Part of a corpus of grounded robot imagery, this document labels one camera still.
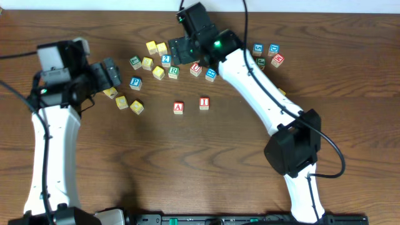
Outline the red A block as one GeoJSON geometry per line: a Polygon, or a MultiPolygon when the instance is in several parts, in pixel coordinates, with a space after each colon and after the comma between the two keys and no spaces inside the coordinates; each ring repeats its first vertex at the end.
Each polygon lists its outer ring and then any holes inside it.
{"type": "Polygon", "coordinates": [[[174,102],[173,113],[174,114],[183,114],[183,112],[184,112],[184,103],[183,102],[174,102]]]}

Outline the red I block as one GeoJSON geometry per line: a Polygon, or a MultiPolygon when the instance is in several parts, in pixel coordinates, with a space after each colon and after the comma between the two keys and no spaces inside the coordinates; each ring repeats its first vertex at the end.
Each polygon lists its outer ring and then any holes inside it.
{"type": "Polygon", "coordinates": [[[201,97],[199,99],[199,109],[200,110],[209,110],[210,101],[208,97],[201,97]]]}

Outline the blue 2 block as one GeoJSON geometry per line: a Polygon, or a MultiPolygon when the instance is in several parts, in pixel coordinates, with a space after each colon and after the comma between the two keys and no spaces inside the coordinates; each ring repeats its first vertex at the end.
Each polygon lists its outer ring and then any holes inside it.
{"type": "Polygon", "coordinates": [[[162,64],[162,67],[164,67],[164,68],[170,68],[170,67],[171,67],[171,59],[172,59],[172,57],[171,57],[171,55],[169,55],[169,54],[164,54],[164,55],[162,55],[162,56],[161,56],[161,64],[162,64]]]}

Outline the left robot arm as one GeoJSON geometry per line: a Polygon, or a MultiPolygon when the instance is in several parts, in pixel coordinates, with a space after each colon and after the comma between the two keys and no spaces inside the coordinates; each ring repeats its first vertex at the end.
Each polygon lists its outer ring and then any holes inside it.
{"type": "Polygon", "coordinates": [[[109,57],[89,64],[88,41],[76,38],[42,44],[36,51],[41,70],[23,98],[32,113],[35,149],[31,188],[21,218],[10,224],[100,224],[81,209],[76,184],[76,141],[81,104],[121,83],[109,57]]]}

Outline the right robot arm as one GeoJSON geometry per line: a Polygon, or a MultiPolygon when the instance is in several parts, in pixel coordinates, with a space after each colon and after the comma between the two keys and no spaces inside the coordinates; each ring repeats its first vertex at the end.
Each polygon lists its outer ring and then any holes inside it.
{"type": "Polygon", "coordinates": [[[176,19],[184,36],[169,40],[174,63],[197,61],[211,67],[241,94],[270,136],[264,155],[285,179],[293,218],[306,224],[322,222],[325,210],[311,176],[321,147],[311,126],[319,128],[320,117],[290,101],[256,65],[245,42],[229,29],[220,31],[200,2],[181,6],[176,19]]]}

